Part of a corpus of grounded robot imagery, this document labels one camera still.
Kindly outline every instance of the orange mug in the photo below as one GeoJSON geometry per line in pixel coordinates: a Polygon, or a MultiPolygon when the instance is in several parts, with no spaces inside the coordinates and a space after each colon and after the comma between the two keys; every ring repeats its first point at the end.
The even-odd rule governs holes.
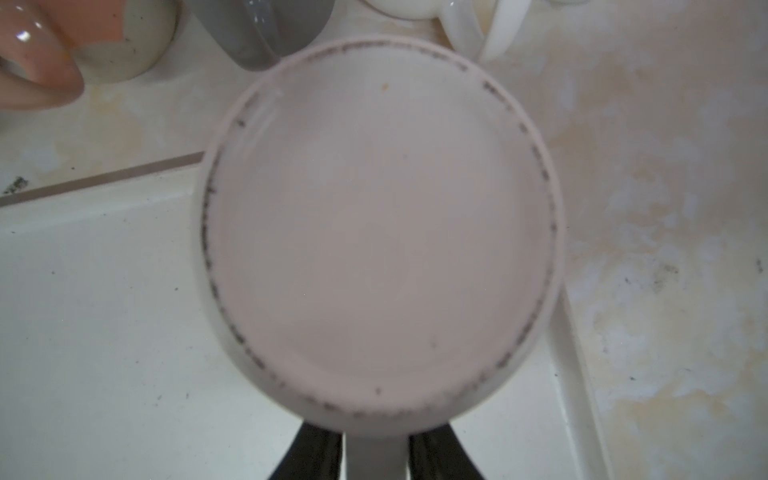
{"type": "Polygon", "coordinates": [[[165,51],[176,28],[174,0],[0,0],[0,108],[70,103],[88,83],[127,80],[165,51]]]}

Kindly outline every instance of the marble pattern surface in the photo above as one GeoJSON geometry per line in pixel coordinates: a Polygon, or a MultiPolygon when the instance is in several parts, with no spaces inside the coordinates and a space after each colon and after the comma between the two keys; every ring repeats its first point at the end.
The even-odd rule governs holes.
{"type": "MultiPolygon", "coordinates": [[[[318,41],[436,22],[339,0],[318,41]]],[[[768,478],[768,2],[533,3],[485,66],[557,164],[566,287],[616,478],[768,478]]],[[[0,114],[0,187],[200,151],[258,74],[187,18],[153,70],[0,114]]]]}

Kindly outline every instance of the white mug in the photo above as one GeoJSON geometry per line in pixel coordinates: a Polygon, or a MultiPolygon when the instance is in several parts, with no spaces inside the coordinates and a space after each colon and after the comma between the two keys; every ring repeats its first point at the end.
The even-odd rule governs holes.
{"type": "Polygon", "coordinates": [[[350,478],[405,474],[407,435],[491,395],[561,287],[541,135],[490,75],[414,38],[317,45],[259,77],[194,204],[219,340],[276,402],[348,434],[350,478]]]}
{"type": "Polygon", "coordinates": [[[488,34],[483,35],[472,0],[366,1],[397,18],[439,18],[453,48],[475,61],[493,60],[509,48],[531,4],[531,0],[484,0],[491,2],[493,16],[488,34]]]}

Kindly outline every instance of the tray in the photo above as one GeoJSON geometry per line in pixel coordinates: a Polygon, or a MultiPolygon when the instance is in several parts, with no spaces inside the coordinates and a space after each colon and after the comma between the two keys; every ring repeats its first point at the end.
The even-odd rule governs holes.
{"type": "MultiPolygon", "coordinates": [[[[266,478],[300,420],[225,356],[195,295],[197,166],[0,208],[0,478],[266,478]]],[[[489,480],[612,478],[561,298],[456,419],[489,480]]]]}

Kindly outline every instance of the gray mug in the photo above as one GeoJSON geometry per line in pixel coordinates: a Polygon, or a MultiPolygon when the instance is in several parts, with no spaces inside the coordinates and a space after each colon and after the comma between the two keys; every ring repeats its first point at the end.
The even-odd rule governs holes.
{"type": "Polygon", "coordinates": [[[306,47],[323,30],[334,0],[184,0],[240,67],[263,70],[306,47]]]}

